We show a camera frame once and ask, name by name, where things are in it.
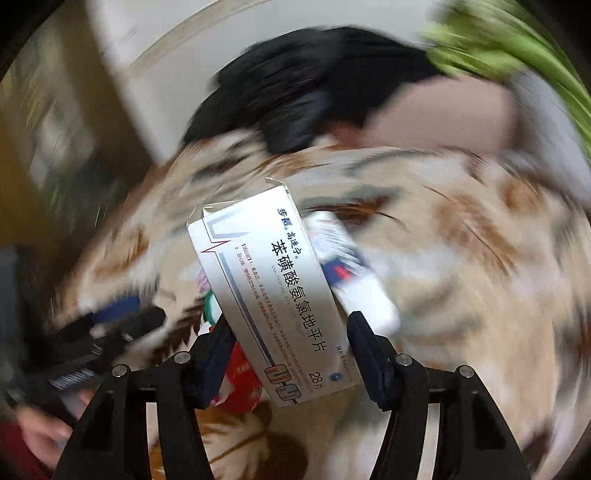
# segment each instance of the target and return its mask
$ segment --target human hand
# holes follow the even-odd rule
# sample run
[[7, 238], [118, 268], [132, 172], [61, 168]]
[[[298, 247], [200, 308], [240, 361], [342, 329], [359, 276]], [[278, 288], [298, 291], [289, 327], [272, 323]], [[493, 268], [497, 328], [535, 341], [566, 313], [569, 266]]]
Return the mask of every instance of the human hand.
[[[92, 393], [82, 391], [78, 396], [82, 401], [82, 407], [76, 412], [76, 417], [80, 418]], [[52, 470], [55, 469], [60, 460], [62, 446], [70, 438], [72, 428], [38, 408], [26, 405], [17, 407], [17, 420], [21, 427], [22, 438], [29, 450], [43, 464]]]

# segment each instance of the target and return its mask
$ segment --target red cloth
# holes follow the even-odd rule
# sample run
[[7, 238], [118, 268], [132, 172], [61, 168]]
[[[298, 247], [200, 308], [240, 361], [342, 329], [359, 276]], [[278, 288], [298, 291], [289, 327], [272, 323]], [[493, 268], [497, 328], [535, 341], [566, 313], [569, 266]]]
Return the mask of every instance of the red cloth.
[[27, 447], [16, 423], [0, 423], [0, 453], [23, 480], [50, 480], [51, 474]]

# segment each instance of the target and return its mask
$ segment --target person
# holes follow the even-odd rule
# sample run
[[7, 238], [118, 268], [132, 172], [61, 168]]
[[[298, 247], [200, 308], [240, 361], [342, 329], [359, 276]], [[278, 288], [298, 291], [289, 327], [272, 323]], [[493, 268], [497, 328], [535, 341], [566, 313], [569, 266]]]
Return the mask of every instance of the person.
[[[80, 419], [92, 398], [92, 392], [78, 393], [73, 414]], [[48, 415], [37, 407], [20, 405], [16, 417], [21, 429], [22, 439], [33, 455], [50, 470], [54, 470], [60, 460], [64, 445], [72, 434], [72, 428], [63, 421]]]

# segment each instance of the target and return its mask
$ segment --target brown and beige blanket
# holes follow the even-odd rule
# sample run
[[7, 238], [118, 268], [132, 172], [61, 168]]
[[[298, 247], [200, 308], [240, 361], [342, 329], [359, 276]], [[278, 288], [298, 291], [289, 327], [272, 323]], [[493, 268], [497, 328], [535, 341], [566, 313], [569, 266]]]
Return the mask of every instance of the brown and beige blanket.
[[[537, 479], [563, 466], [591, 419], [591, 228], [564, 195], [466, 151], [343, 150], [270, 157], [250, 132], [190, 145], [152, 173], [88, 246], [60, 295], [61, 325], [139, 293], [167, 312], [133, 368], [186, 349], [208, 291], [186, 223], [204, 203], [287, 183], [302, 216], [345, 224], [401, 312], [391, 340], [430, 367], [472, 365]], [[355, 387], [288, 408], [198, 412], [217, 479], [366, 480], [388, 415]], [[430, 412], [424, 464], [436, 445]], [[163, 478], [157, 422], [152, 471]]]

